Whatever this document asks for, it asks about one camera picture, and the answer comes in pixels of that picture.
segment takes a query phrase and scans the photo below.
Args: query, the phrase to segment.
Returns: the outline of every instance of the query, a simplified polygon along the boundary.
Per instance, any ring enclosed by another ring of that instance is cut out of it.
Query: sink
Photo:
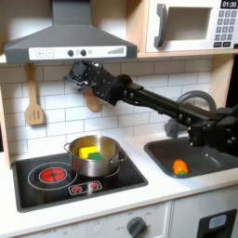
[[[145,145],[144,150],[168,176],[177,179],[238,167],[237,157],[207,147],[191,147],[188,138],[150,142]],[[177,159],[183,160],[188,165],[190,171],[188,175],[180,176],[173,173],[173,164]]]

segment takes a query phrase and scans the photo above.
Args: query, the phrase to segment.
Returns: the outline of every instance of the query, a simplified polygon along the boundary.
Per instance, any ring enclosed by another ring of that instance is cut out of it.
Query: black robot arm
[[[176,119],[188,127],[191,146],[206,145],[238,156],[238,107],[208,112],[190,103],[179,104],[133,83],[128,75],[113,76],[100,64],[89,61],[76,62],[64,79],[75,82],[79,90],[92,88],[97,98],[113,106],[122,100]]]

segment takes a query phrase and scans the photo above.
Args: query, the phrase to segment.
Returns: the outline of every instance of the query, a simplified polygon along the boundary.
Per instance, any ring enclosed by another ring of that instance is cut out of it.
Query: faucet
[[[193,99],[193,98],[200,98],[200,99],[204,99],[205,101],[207,101],[211,112],[213,112],[217,108],[217,105],[216,105],[216,102],[214,101],[214,99],[208,93],[205,93],[203,91],[187,92],[187,93],[181,95],[178,98],[177,102],[182,104],[185,101],[187,101],[188,99]],[[176,139],[179,135],[179,132],[182,132],[185,130],[187,130],[187,127],[180,125],[175,119],[169,119],[168,122],[165,124],[166,135],[172,139]]]

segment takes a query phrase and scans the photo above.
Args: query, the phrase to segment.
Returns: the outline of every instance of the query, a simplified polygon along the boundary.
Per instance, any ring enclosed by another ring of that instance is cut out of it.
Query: digital clock display
[[[222,0],[220,8],[222,8],[222,9],[237,9],[238,1],[237,0]]]

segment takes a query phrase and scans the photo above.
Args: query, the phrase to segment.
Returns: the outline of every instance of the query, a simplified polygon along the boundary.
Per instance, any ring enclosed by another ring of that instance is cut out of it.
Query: wooden spatula
[[[100,112],[101,105],[99,100],[93,95],[92,89],[86,89],[86,106],[91,112]]]
[[[30,94],[30,104],[26,109],[26,123],[28,125],[40,125],[44,123],[44,114],[36,99],[35,66],[33,64],[26,64],[25,69]]]

